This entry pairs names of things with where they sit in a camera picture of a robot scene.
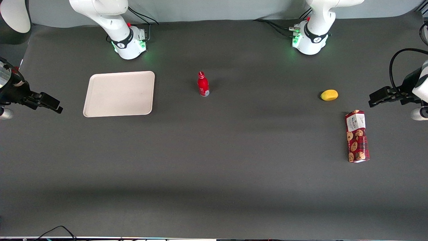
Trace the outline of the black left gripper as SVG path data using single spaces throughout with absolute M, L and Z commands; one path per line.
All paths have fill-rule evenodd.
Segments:
M 392 70 L 390 70 L 390 82 L 393 88 L 385 86 L 379 89 L 377 93 L 370 94 L 369 107 L 373 108 L 381 103 L 389 102 L 392 96 L 392 102 L 400 101 L 402 105 L 406 105 L 408 103 L 421 104 L 422 100 L 412 92 L 414 87 L 416 87 L 417 82 L 419 81 L 421 72 L 422 68 L 419 67 L 405 76 L 400 86 L 396 86 L 393 79 Z

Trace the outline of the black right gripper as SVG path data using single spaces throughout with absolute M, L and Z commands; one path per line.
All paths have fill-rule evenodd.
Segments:
M 28 82 L 22 81 L 19 75 L 12 73 L 9 80 L 0 90 L 0 104 L 11 105 L 12 103 L 27 106 L 33 110 L 37 108 L 47 108 L 55 113 L 61 114 L 63 107 L 60 101 L 48 95 L 45 92 L 39 94 L 30 90 Z

